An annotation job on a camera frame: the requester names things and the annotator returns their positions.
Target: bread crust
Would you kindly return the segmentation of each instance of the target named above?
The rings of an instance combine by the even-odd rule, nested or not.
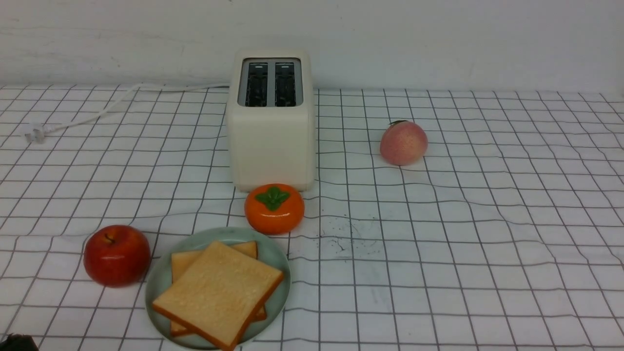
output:
[[[248,243],[252,243],[253,244],[253,248],[255,250],[253,258],[257,260],[258,256],[259,256],[259,253],[258,253],[258,242],[257,241],[251,240],[251,241],[248,241],[248,242],[242,242],[242,243],[239,243],[239,244],[234,244],[231,247],[232,248],[236,248],[236,246],[238,246],[238,245],[248,244]],[[260,322],[262,320],[265,320],[266,317],[267,317],[266,308],[265,308],[264,305],[262,305],[260,307],[260,310],[254,316],[252,322]],[[193,334],[193,332],[189,331],[188,329],[176,329],[175,328],[176,327],[175,322],[173,322],[173,321],[171,321],[169,323],[169,325],[170,325],[170,327],[169,327],[169,334],[172,337],[184,337],[184,336]]]
[[[242,328],[236,334],[236,338],[234,339],[234,342],[231,345],[226,345],[225,343],[223,343],[220,340],[216,339],[212,335],[210,335],[208,333],[205,333],[200,328],[198,328],[198,327],[194,326],[193,324],[185,321],[184,319],[181,319],[180,317],[176,316],[175,314],[172,314],[172,313],[170,313],[170,312],[168,312],[168,311],[166,311],[164,309],[161,309],[158,305],[156,305],[153,302],[152,302],[152,308],[157,313],[162,314],[166,318],[175,321],[176,323],[182,325],[183,327],[185,327],[189,331],[191,331],[191,332],[193,332],[193,333],[203,337],[204,339],[208,340],[211,344],[213,344],[214,346],[218,347],[222,351],[234,351],[234,349],[238,345],[238,342],[240,341],[240,338],[243,337],[243,334],[247,330],[247,327],[249,327],[249,325],[253,321],[254,315],[256,313],[258,313],[260,308],[266,303],[266,301],[268,301],[268,299],[271,297],[271,295],[273,295],[273,292],[275,291],[275,289],[277,289],[277,287],[281,284],[282,281],[284,281],[284,273],[280,272],[280,274],[277,276],[277,279],[271,284],[271,287],[266,291],[266,293],[262,296],[262,298],[254,306],[253,310],[251,311],[251,314],[249,316],[247,316],[247,318],[245,319],[245,322],[242,325]]]

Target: fake fruit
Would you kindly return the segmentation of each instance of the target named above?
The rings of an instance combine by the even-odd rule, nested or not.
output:
[[[379,151],[386,162],[405,166],[418,161],[427,151],[427,134],[416,123],[395,121],[381,137]]]
[[[245,217],[256,231],[285,234],[299,225],[305,206],[299,192],[286,184],[267,184],[252,190],[245,199]]]
[[[151,256],[150,244],[141,231],[129,225],[110,225],[87,241],[84,268],[100,285],[123,287],[143,276]]]

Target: peach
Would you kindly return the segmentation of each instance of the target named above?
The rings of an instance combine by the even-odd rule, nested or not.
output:
[[[395,121],[381,137],[379,151],[386,162],[406,166],[418,161],[427,151],[427,134],[416,123]]]

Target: apple stem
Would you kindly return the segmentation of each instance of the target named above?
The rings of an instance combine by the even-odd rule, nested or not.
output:
[[[105,234],[104,234],[104,237],[105,237],[106,239],[108,239],[108,240],[110,241],[110,243],[111,243],[111,244],[114,244],[114,243],[115,243],[115,240],[114,240],[114,239],[112,239],[112,238],[110,238],[108,233],[105,233]]]

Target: persimmon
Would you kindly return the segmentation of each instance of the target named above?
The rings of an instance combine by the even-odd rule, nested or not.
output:
[[[299,225],[305,205],[290,185],[267,184],[253,189],[245,199],[245,217],[265,235],[285,234]]]

